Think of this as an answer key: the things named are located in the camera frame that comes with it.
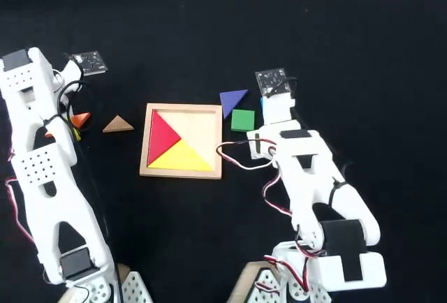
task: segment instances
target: circuit board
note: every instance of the circuit board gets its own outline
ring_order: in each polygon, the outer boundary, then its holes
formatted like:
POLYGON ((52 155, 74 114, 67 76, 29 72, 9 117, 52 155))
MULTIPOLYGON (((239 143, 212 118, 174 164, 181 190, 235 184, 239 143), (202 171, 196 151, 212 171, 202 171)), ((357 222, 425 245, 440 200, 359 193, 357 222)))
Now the circuit board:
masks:
POLYGON ((72 57, 82 67, 84 76, 102 74, 108 70, 98 52, 73 54, 72 57))
MULTIPOLYGON (((272 69, 269 71, 257 71, 255 74, 262 96, 267 96, 273 88, 287 79, 286 72, 283 68, 272 69)), ((276 94, 282 94, 284 92, 291 92, 290 85, 287 82, 276 89, 276 94)))

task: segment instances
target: red triangle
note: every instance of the red triangle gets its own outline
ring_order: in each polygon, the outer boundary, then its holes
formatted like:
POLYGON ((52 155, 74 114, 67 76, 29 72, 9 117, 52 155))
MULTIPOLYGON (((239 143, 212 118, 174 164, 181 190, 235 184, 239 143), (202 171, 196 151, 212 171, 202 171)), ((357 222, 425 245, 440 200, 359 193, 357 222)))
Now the red triangle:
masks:
POLYGON ((151 135, 149 137, 149 155, 147 165, 154 162, 160 155, 175 145, 181 137, 172 127, 160 117, 156 111, 152 111, 151 135))

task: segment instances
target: white device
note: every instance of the white device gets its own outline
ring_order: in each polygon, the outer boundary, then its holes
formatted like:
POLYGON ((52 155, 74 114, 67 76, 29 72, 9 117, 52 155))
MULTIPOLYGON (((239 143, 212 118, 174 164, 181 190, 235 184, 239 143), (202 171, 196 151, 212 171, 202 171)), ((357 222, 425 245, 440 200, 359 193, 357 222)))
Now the white device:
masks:
MULTIPOLYGON (((292 119, 290 107, 295 106, 295 100, 291 93, 267 96, 263 97, 263 115, 267 116, 265 125, 247 132, 251 158, 272 160, 273 166, 278 169, 290 200, 289 212, 286 214, 291 217, 292 227, 301 237, 298 244, 308 246, 311 251, 320 251, 329 242, 334 246, 338 233, 342 235, 345 230, 354 229, 357 236, 361 235, 356 243, 364 247, 362 253, 354 256, 349 255, 349 251, 343 253, 350 263, 356 264, 356 280, 345 279, 352 269, 344 269, 346 265, 340 255, 320 254, 309 258, 307 278, 310 286, 318 286, 329 292, 384 286, 386 272, 382 256, 366 251, 366 246, 374 246, 380 239, 376 219, 356 189, 345 181, 332 160, 330 148, 319 133, 302 129, 300 122, 292 119), (307 167, 298 159, 304 156, 311 157, 307 167), (315 203, 331 206, 350 221, 319 222, 312 209, 315 203), (333 234, 333 230, 338 230, 338 233, 333 234)), ((284 242, 273 250, 272 256, 280 261, 275 265, 284 283, 293 277, 281 262, 289 263, 297 271, 304 268, 307 256, 297 247, 295 242, 284 242)), ((280 296, 280 302, 286 302, 285 291, 280 296)))
MULTIPOLYGON (((11 162, 24 195, 27 222, 38 259, 53 284, 68 288, 99 287, 96 303, 113 295, 121 303, 115 264, 93 209, 79 190, 71 167, 77 163, 71 130, 57 116, 56 97, 62 87, 79 80, 81 70, 69 61, 59 76, 38 48, 20 50, 0 59, 0 90, 13 127, 11 162), (34 149, 36 131, 51 132, 55 142, 34 149), (55 195, 46 191, 51 185, 55 195), (86 241, 61 254, 59 224, 70 224, 86 241)), ((78 89, 70 86, 66 92, 78 89)))

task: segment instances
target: yellow triangle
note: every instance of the yellow triangle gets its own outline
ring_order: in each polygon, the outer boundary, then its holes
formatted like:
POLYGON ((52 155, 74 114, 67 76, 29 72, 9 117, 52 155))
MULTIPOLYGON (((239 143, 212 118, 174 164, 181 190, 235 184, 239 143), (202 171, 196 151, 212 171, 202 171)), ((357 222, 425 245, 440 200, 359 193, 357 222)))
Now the yellow triangle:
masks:
POLYGON ((183 139, 148 165, 148 168, 212 171, 210 165, 183 139))

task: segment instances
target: perforated panel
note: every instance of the perforated panel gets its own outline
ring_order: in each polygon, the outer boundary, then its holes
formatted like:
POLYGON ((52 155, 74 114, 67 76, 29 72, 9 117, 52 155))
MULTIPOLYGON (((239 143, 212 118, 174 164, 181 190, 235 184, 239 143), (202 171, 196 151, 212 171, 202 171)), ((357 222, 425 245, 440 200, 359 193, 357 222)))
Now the perforated panel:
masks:
POLYGON ((153 303, 138 272, 130 272, 122 288, 124 303, 153 303))
POLYGON ((14 156, 13 165, 20 183, 41 185, 51 182, 57 176, 60 166, 57 162, 60 156, 57 144, 51 144, 35 149, 20 156, 14 156))
MULTIPOLYGON (((271 288, 279 289, 279 283, 275 279, 271 270, 268 269, 262 270, 255 281, 261 282, 262 284, 265 284, 271 288)), ((257 289, 256 287, 253 287, 247 299, 247 303, 279 303, 279 294, 266 293, 257 289)))
POLYGON ((33 86, 33 71, 34 64, 27 64, 26 66, 13 69, 3 74, 2 87, 7 87, 13 91, 20 91, 33 86))

